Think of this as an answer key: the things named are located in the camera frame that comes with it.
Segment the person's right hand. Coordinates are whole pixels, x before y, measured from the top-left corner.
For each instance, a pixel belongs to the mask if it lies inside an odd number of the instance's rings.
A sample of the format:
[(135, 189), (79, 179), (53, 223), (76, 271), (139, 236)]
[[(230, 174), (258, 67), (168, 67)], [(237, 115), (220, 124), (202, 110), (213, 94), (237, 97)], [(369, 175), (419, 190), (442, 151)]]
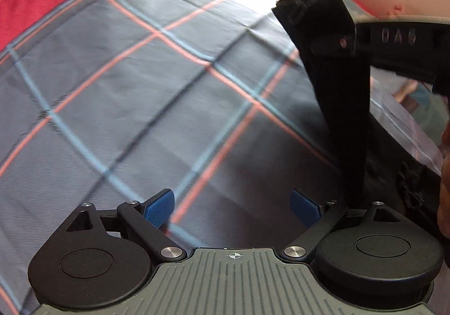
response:
[(442, 165), (439, 207), (437, 213), (438, 226), (442, 234), (448, 239), (445, 244), (445, 263), (449, 266), (449, 238), (450, 238), (450, 157), (446, 154)]

